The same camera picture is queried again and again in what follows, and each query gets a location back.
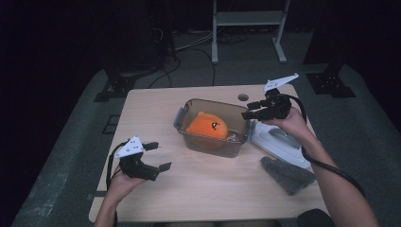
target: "person's left hand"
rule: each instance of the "person's left hand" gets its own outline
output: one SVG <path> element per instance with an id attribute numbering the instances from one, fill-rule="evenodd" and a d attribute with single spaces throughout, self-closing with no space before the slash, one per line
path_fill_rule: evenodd
<path id="1" fill-rule="evenodd" d="M 144 183 L 145 179 L 131 178 L 121 171 L 120 166 L 118 166 L 110 183 L 107 196 L 116 202 L 121 202 L 130 192 L 141 183 Z"/>

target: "transparent plastic container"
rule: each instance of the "transparent plastic container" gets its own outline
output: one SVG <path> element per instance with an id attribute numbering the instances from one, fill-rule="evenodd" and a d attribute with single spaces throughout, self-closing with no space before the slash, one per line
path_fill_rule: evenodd
<path id="1" fill-rule="evenodd" d="M 178 110 L 174 127 L 183 135 L 188 148 L 221 157 L 234 158 L 248 139 L 250 121 L 244 120 L 241 115 L 246 111 L 248 111 L 246 107 L 194 98 L 188 100 Z M 214 114 L 223 119 L 228 126 L 229 137 L 224 140 L 185 131 L 199 112 Z"/>

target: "cord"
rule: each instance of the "cord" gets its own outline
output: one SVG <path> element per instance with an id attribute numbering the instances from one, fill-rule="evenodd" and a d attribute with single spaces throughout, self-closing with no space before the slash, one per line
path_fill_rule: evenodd
<path id="1" fill-rule="evenodd" d="M 202 37 L 202 38 L 200 38 L 200 39 L 198 39 L 198 40 L 196 40 L 196 41 L 194 41 L 194 42 L 192 42 L 190 44 L 187 44 L 187 45 L 184 45 L 184 46 L 181 46 L 181 47 L 176 47 L 175 50 L 176 51 L 180 51 L 180 50 L 184 50 L 186 48 L 189 48 L 189 47 L 192 47 L 192 46 L 199 45 L 199 44 L 207 42 L 208 40 L 210 40 L 212 38 L 212 32 L 208 31 L 208 33 L 209 34 L 207 34 L 206 36 L 204 36 L 204 37 Z"/>
<path id="2" fill-rule="evenodd" d="M 165 33 L 160 28 L 154 28 L 153 31 L 155 31 L 155 30 L 160 32 L 159 40 L 158 41 L 154 41 L 155 43 L 158 44 L 163 39 Z"/>
<path id="3" fill-rule="evenodd" d="M 114 176 L 117 174 L 117 173 L 119 173 L 121 171 L 121 168 L 120 169 L 118 169 L 114 174 L 113 174 L 113 176 L 112 176 L 112 178 L 111 178 L 111 180 L 114 178 Z"/>
<path id="4" fill-rule="evenodd" d="M 300 107 L 300 109 L 301 109 L 301 114 L 302 114 L 302 116 L 303 116 L 304 121 L 307 122 L 305 107 L 304 107 L 304 105 L 302 104 L 302 102 L 301 102 L 301 100 L 300 100 L 299 98 L 297 98 L 297 97 L 295 97 L 295 96 L 289 96 L 289 95 L 278 95 L 278 96 L 287 96 L 287 97 L 289 97 L 290 99 L 293 99 L 293 100 L 299 105 L 299 107 Z M 304 147 L 302 147 L 302 155 L 304 156 L 304 158 L 305 158 L 309 163 L 312 163 L 312 164 L 314 164 L 314 165 L 316 165 L 316 166 L 320 166 L 320 167 L 322 167 L 322 168 L 324 168 L 324 169 L 326 169 L 326 170 L 329 170 L 329 171 L 331 171 L 331 172 L 333 172 L 333 173 L 335 173 L 335 174 L 341 176 L 343 179 L 347 180 L 347 181 L 348 181 L 349 183 L 351 183 L 354 187 L 356 187 L 357 190 L 359 190 L 359 192 L 362 194 L 363 197 L 366 198 L 366 195 L 365 195 L 365 192 L 364 192 L 363 188 L 359 185 L 359 183 L 358 183 L 353 177 L 351 177 L 350 175 L 348 175 L 346 172 L 344 172 L 344 171 L 342 171 L 342 170 L 340 170 L 340 169 L 338 169 L 338 168 L 336 168 L 336 167 L 333 167 L 333 166 L 331 166 L 331 165 L 328 165 L 328 164 L 326 164 L 326 163 L 322 163 L 322 162 L 320 162 L 320 161 L 318 161 L 318 160 L 316 160 L 316 159 L 313 159 L 312 157 L 310 157 L 310 156 L 307 154 L 307 152 L 306 152 L 306 150 L 305 150 Z"/>
<path id="5" fill-rule="evenodd" d="M 197 51 L 200 51 L 200 52 L 202 52 L 203 54 L 206 55 L 206 57 L 209 59 L 210 63 L 212 64 L 212 68 L 213 68 L 212 86 L 215 86 L 216 67 L 215 67 L 215 65 L 214 65 L 213 62 L 212 62 L 212 58 L 209 56 L 209 54 L 208 54 L 206 51 L 204 51 L 204 50 L 202 50 L 202 49 L 198 49 L 198 48 L 189 48 L 189 49 L 185 49 L 185 51 L 188 51 L 188 50 L 197 50 Z"/>
<path id="6" fill-rule="evenodd" d="M 223 45 L 235 45 L 248 40 L 248 36 L 243 34 L 244 38 L 241 38 L 239 35 L 232 35 L 228 33 L 223 33 L 218 36 L 218 43 Z"/>
<path id="7" fill-rule="evenodd" d="M 176 57 L 176 60 L 178 61 L 178 64 L 177 64 L 171 71 L 167 72 L 167 71 L 165 70 L 165 68 L 163 67 L 163 70 L 165 71 L 165 73 L 164 73 L 163 75 L 161 75 L 160 77 L 158 77 L 157 79 L 155 79 L 155 80 L 148 86 L 148 89 L 149 89 L 157 80 L 159 80 L 159 79 L 161 79 L 161 78 L 163 78 L 163 77 L 165 77 L 165 76 L 168 77 L 168 82 L 169 82 L 170 86 L 172 86 L 172 79 L 171 79 L 171 77 L 170 77 L 169 74 L 172 73 L 172 72 L 174 72 L 174 71 L 176 71 L 176 70 L 178 69 L 178 67 L 180 67 L 180 65 L 181 65 L 181 60 L 180 60 L 179 58 L 177 58 L 177 57 Z"/>
<path id="8" fill-rule="evenodd" d="M 106 173 L 106 187 L 107 190 L 109 190 L 110 187 L 110 183 L 112 182 L 112 178 L 114 177 L 114 175 L 118 172 L 115 172 L 112 176 L 112 166 L 113 166 L 113 160 L 114 160 L 114 154 L 115 152 L 123 147 L 124 145 L 126 145 L 129 141 L 121 143 L 119 145 L 117 145 L 117 147 L 115 147 L 115 149 L 112 151 L 112 153 L 109 155 L 109 163 L 107 164 L 107 173 Z"/>

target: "person's right hand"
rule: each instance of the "person's right hand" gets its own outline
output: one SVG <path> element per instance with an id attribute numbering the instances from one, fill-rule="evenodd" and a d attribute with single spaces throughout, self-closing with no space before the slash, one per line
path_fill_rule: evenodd
<path id="1" fill-rule="evenodd" d="M 315 137 L 312 131 L 307 127 L 300 111 L 294 107 L 291 107 L 286 119 L 272 119 L 263 121 L 262 123 L 279 127 L 286 133 L 295 137 L 301 144 L 305 139 Z"/>

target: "black cable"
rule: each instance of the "black cable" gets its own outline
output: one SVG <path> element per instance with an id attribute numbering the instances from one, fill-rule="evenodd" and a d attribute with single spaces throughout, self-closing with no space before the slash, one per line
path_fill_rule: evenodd
<path id="1" fill-rule="evenodd" d="M 170 73 L 176 71 L 176 70 L 178 69 L 178 67 L 180 67 L 180 65 L 181 65 L 181 60 L 180 60 L 178 57 L 176 57 L 176 60 L 178 61 L 177 66 L 175 66 L 175 68 L 173 68 L 171 71 L 165 72 L 163 75 L 161 75 L 160 77 L 158 77 L 157 79 L 155 79 L 155 80 L 148 86 L 148 89 L 149 89 L 157 80 L 159 80 L 159 79 L 161 79 L 161 78 L 163 78 L 163 77 L 165 77 L 165 76 L 168 76 L 168 77 L 169 77 L 169 74 L 170 74 Z"/>
<path id="2" fill-rule="evenodd" d="M 213 62 L 212 62 L 212 58 L 209 56 L 209 54 L 208 54 L 206 51 L 204 51 L 204 50 L 202 50 L 202 49 L 198 49 L 198 48 L 186 48 L 186 49 L 180 50 L 180 51 L 178 51 L 178 52 L 183 52 L 183 51 L 188 51 L 188 50 L 197 50 L 197 51 L 200 51 L 200 52 L 202 52 L 203 54 L 206 55 L 206 57 L 209 59 L 210 63 L 212 64 L 212 68 L 213 68 L 212 86 L 215 86 L 216 68 L 215 68 L 215 65 L 214 65 Z"/>
<path id="3" fill-rule="evenodd" d="M 302 104 L 302 102 L 301 102 L 301 100 L 299 98 L 297 98 L 295 96 L 289 96 L 289 95 L 278 95 L 278 96 L 287 96 L 287 97 L 293 99 L 298 104 L 298 106 L 300 107 L 301 114 L 303 116 L 304 121 L 307 122 L 305 107 L 304 107 L 304 105 Z M 322 162 L 320 162 L 320 161 L 318 161 L 316 159 L 313 159 L 312 157 L 309 156 L 309 154 L 307 154 L 307 152 L 306 152 L 304 147 L 302 147 L 302 155 L 304 156 L 304 158 L 309 163 L 314 164 L 316 166 L 320 166 L 320 167 L 322 167 L 322 168 L 324 168 L 326 170 L 329 170 L 329 171 L 341 176 L 343 179 L 347 180 L 354 187 L 356 187 L 357 190 L 359 190 L 359 192 L 362 194 L 363 197 L 366 198 L 366 195 L 365 195 L 365 192 L 363 191 L 363 188 L 359 185 L 359 183 L 353 177 L 348 175 L 346 172 L 344 172 L 344 171 L 342 171 L 342 170 L 340 170 L 340 169 L 338 169 L 336 167 L 333 167 L 331 165 L 328 165 L 326 163 L 322 163 Z"/>
<path id="4" fill-rule="evenodd" d="M 248 40 L 248 36 L 246 34 L 242 34 L 242 36 L 244 36 L 244 38 L 241 38 L 240 35 L 223 33 L 218 36 L 218 44 L 235 45 Z"/>
<path id="5" fill-rule="evenodd" d="M 114 174 L 113 174 L 113 176 L 112 176 L 112 178 L 111 178 L 111 180 L 114 178 L 114 176 L 115 175 L 117 175 L 117 173 L 119 173 L 121 171 L 121 168 L 120 169 L 118 169 Z"/>
<path id="6" fill-rule="evenodd" d="M 164 65 L 162 66 L 162 70 L 163 70 L 163 72 L 165 72 L 166 75 L 167 75 L 168 87 L 169 87 L 169 88 L 172 88 L 172 87 L 173 87 L 173 79 L 171 78 L 169 72 L 167 72 L 167 71 L 165 70 L 165 66 L 164 66 Z"/>
<path id="7" fill-rule="evenodd" d="M 113 166 L 113 160 L 114 160 L 114 154 L 115 152 L 123 147 L 124 145 L 126 145 L 129 141 L 121 143 L 119 145 L 117 145 L 117 147 L 115 147 L 115 149 L 112 151 L 112 153 L 109 155 L 109 162 L 107 164 L 107 174 L 106 174 L 106 188 L 107 190 L 109 190 L 110 187 L 110 183 L 112 182 L 113 177 L 115 176 L 115 174 L 117 174 L 119 171 L 121 171 L 121 169 L 119 169 L 118 171 L 116 171 L 113 176 L 112 175 L 112 166 Z M 114 223 L 113 223 L 113 227 L 116 227 L 118 223 L 118 215 L 117 215 L 117 211 L 115 211 L 114 213 Z"/>

